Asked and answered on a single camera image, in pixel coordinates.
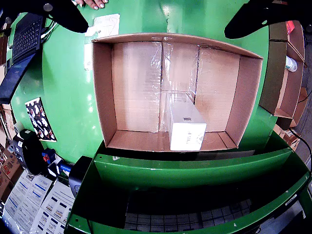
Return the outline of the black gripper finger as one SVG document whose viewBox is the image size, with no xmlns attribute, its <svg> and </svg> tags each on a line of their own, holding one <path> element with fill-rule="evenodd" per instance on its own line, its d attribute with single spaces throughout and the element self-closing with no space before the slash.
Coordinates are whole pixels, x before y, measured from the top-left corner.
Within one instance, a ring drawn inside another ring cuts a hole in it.
<svg viewBox="0 0 312 234">
<path fill-rule="evenodd" d="M 297 20 L 307 32 L 312 31 L 312 2 L 287 0 L 286 4 L 272 0 L 250 0 L 242 5 L 224 29 L 228 39 L 239 39 L 280 22 Z"/>
<path fill-rule="evenodd" d="M 70 0 L 2 0 L 0 24 L 13 23 L 20 13 L 25 12 L 50 18 L 77 33 L 85 33 L 89 27 L 88 22 Z"/>
</svg>

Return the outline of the person's left hand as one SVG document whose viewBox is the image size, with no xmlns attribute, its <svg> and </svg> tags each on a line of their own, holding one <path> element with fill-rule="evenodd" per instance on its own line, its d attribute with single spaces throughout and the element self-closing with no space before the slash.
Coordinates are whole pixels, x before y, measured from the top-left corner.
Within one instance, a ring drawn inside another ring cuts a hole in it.
<svg viewBox="0 0 312 234">
<path fill-rule="evenodd" d="M 88 5 L 94 10 L 105 8 L 105 5 L 109 2 L 108 0 L 74 0 L 74 1 L 81 6 Z"/>
</svg>

